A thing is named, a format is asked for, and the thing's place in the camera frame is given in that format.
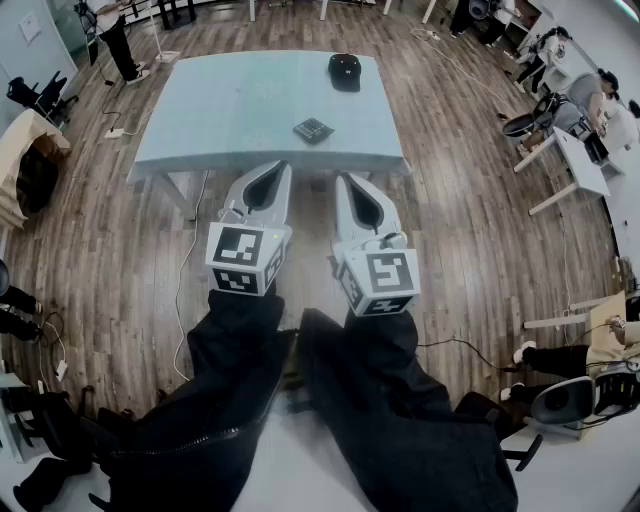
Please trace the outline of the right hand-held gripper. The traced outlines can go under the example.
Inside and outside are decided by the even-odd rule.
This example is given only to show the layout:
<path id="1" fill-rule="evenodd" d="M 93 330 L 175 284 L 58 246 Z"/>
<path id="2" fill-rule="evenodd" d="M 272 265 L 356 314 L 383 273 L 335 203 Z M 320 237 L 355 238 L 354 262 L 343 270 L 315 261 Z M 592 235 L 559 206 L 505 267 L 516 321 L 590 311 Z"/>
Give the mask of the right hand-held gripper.
<path id="1" fill-rule="evenodd" d="M 404 312 L 420 294 L 420 276 L 417 252 L 400 232 L 394 202 L 355 173 L 340 174 L 335 191 L 336 279 L 351 312 L 357 317 Z"/>

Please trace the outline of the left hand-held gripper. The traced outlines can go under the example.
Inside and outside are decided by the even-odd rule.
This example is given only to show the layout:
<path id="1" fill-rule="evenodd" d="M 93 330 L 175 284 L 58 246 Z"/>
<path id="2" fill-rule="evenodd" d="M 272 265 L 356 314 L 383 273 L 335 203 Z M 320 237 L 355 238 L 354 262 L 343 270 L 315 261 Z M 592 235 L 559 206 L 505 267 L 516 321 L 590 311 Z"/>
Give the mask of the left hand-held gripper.
<path id="1" fill-rule="evenodd" d="M 292 228 L 286 220 L 292 168 L 263 164 L 230 187 L 219 219 L 209 226 L 205 264 L 220 292 L 263 296 L 286 256 Z"/>

